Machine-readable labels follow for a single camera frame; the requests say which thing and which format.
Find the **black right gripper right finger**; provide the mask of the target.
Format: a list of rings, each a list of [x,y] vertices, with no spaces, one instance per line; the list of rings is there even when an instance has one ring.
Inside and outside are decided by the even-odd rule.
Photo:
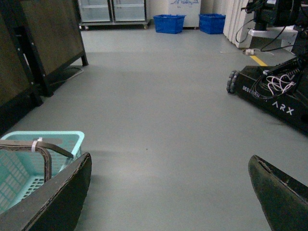
[[[308,187],[257,155],[248,162],[254,192],[272,231],[308,229]]]

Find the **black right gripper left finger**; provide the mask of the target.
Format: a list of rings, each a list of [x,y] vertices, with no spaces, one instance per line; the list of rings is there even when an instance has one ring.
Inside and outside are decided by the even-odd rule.
[[[87,196],[92,170],[84,153],[26,199],[0,216],[2,231],[73,231]]]

